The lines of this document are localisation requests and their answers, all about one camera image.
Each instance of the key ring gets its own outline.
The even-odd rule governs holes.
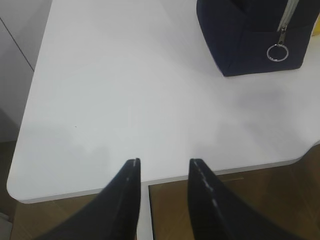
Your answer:
[[[283,49],[285,49],[285,51],[286,51],[285,57],[284,57],[284,58],[281,58],[281,59],[272,58],[272,57],[269,55],[269,52],[270,52],[270,50],[273,49],[274,47],[278,47],[278,48],[283,48]],[[273,61],[273,62],[277,62],[277,63],[278,63],[278,62],[282,62],[282,61],[284,61],[284,60],[286,60],[286,59],[288,58],[288,56],[289,56],[289,50],[288,50],[288,48],[287,48],[285,45],[282,45],[282,44],[274,44],[274,45],[272,45],[271,47],[268,48],[268,50],[266,51],[266,56],[268,57],[268,59],[270,59],[270,60]]]

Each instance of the dark blue pouch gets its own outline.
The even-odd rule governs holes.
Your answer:
[[[197,0],[203,36],[226,77],[301,67],[320,0]]]

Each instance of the tabletop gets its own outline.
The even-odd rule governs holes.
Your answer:
[[[54,0],[10,169],[23,203],[141,181],[285,164],[320,140],[320,38],[301,69],[225,78],[196,0]]]

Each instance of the cabinet door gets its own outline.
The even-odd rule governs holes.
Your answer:
[[[18,137],[33,71],[0,22],[0,142]]]
[[[35,69],[52,0],[0,0],[0,17]]]

